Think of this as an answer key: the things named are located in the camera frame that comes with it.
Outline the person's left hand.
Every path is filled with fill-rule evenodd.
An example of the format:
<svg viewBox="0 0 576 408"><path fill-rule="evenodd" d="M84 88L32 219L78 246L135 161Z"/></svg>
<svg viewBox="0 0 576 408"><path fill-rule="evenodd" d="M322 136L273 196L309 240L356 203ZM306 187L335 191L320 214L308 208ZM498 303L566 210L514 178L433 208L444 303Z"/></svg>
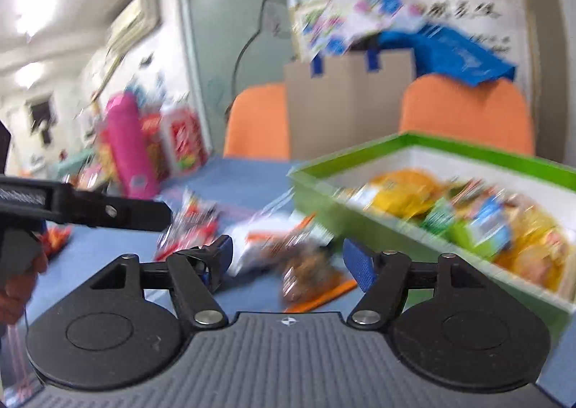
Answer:
<svg viewBox="0 0 576 408"><path fill-rule="evenodd" d="M1 290L0 317L1 323L13 325L19 321L26 310L38 276L48 269L48 259L44 253L38 255L31 268L23 274L10 278Z"/></svg>

